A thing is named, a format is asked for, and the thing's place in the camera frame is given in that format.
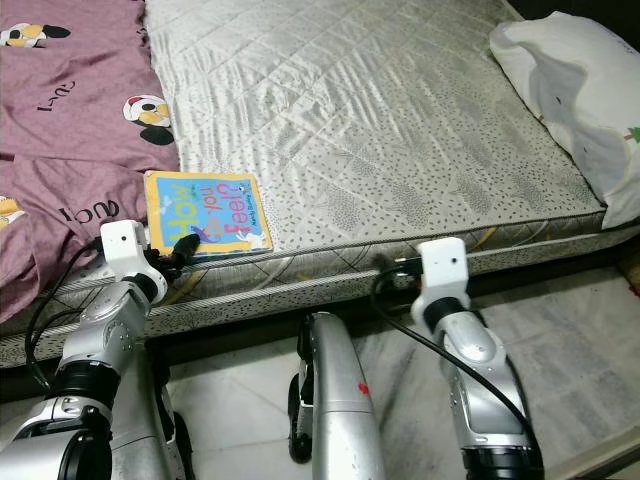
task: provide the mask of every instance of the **purple blanket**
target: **purple blanket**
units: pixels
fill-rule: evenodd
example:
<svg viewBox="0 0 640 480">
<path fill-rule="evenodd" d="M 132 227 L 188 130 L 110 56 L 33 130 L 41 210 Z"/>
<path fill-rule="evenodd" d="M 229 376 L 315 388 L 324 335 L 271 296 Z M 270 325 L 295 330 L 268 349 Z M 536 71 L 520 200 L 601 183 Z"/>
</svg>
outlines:
<svg viewBox="0 0 640 480">
<path fill-rule="evenodd" d="M 27 214 L 0 230 L 0 322 L 101 224 L 145 218 L 144 171 L 178 169 L 143 13 L 132 0 L 2 2 L 0 195 Z"/>
</svg>

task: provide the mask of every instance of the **quilted mattress cover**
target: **quilted mattress cover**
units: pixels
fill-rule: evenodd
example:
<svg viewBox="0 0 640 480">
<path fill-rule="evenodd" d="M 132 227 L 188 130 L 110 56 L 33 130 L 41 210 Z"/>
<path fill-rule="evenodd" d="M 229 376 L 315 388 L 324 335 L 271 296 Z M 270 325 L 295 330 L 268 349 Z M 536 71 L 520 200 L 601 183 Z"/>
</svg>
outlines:
<svg viewBox="0 0 640 480">
<path fill-rule="evenodd" d="M 472 273 L 623 242 L 512 89 L 488 47 L 499 0 L 147 0 L 152 61 L 181 169 L 249 172 L 274 241 L 187 269 L 150 336 L 366 294 L 378 254 L 465 240 Z M 112 281 L 96 262 L 45 313 Z M 33 307 L 0 327 L 0 367 L 24 362 Z M 48 330 L 39 357 L 73 329 Z"/>
</svg>

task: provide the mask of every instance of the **pillowcase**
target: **pillowcase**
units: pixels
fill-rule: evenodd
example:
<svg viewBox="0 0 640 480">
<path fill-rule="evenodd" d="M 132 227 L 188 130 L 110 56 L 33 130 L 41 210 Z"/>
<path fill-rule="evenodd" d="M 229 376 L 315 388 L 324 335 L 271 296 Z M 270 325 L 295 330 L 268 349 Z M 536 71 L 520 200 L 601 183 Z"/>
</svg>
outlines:
<svg viewBox="0 0 640 480">
<path fill-rule="evenodd" d="M 602 227 L 640 217 L 640 54 L 602 25 L 560 12 L 501 23 L 490 46 L 606 203 Z"/>
</svg>

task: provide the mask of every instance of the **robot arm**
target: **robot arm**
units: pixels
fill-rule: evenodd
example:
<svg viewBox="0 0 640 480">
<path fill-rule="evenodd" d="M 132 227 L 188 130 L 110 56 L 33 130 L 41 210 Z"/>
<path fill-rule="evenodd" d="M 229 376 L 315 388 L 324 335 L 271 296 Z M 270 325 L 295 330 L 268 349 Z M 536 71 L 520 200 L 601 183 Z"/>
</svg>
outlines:
<svg viewBox="0 0 640 480">
<path fill-rule="evenodd" d="M 524 394 L 503 343 L 474 312 L 466 294 L 464 242 L 445 238 L 418 247 L 423 290 L 411 308 L 435 342 L 497 387 L 526 417 Z M 542 479 L 542 456 L 521 422 L 495 395 L 460 368 L 445 361 L 451 408 L 467 478 Z"/>
<path fill-rule="evenodd" d="M 170 269 L 179 270 L 199 240 L 197 235 L 185 237 L 176 245 L 175 258 L 157 260 L 155 265 L 166 270 L 161 273 L 145 258 L 141 224 L 114 222 L 103 225 L 100 233 L 116 282 L 80 315 L 78 329 L 65 342 L 51 389 L 0 453 L 0 478 L 111 477 L 111 410 L 120 378 L 134 355 L 134 342 L 143 334 L 151 304 L 167 291 L 165 275 L 175 275 Z"/>
</svg>

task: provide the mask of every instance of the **white tile floor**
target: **white tile floor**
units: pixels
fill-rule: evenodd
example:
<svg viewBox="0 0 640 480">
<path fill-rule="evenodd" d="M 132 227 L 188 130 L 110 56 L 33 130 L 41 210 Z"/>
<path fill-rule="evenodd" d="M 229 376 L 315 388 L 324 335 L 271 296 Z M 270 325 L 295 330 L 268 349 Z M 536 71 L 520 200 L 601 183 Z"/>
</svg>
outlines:
<svg viewBox="0 0 640 480">
<path fill-rule="evenodd" d="M 633 374 L 633 365 L 640 359 L 640 350 L 633 347 L 638 344 L 634 339 L 636 325 L 640 327 L 640 299 L 629 292 L 614 269 L 484 297 L 478 304 L 509 348 L 518 349 L 514 362 L 530 396 L 545 458 L 552 464 L 640 423 L 633 406 L 640 391 L 640 374 Z M 464 478 L 446 385 L 433 357 L 396 332 L 354 343 L 382 423 L 385 455 L 390 457 L 389 478 L 411 479 L 422 474 Z M 189 427 L 199 480 L 311 478 L 310 465 L 292 462 L 287 449 L 286 398 L 297 368 L 295 339 L 287 339 L 172 369 L 169 391 L 175 410 L 183 414 Z M 571 369 L 586 375 L 563 383 Z M 401 383 L 391 382 L 398 372 Z M 593 385 L 590 377 L 595 379 Z M 589 388 L 585 392 L 591 392 L 586 399 L 579 394 L 581 382 Z M 35 400 L 0 405 L 0 447 L 33 403 Z M 576 408 L 569 408 L 569 403 Z M 412 404 L 419 409 L 407 408 Z M 601 404 L 617 406 L 591 410 Z M 558 411 L 562 419 L 556 421 L 554 412 Z"/>
</svg>

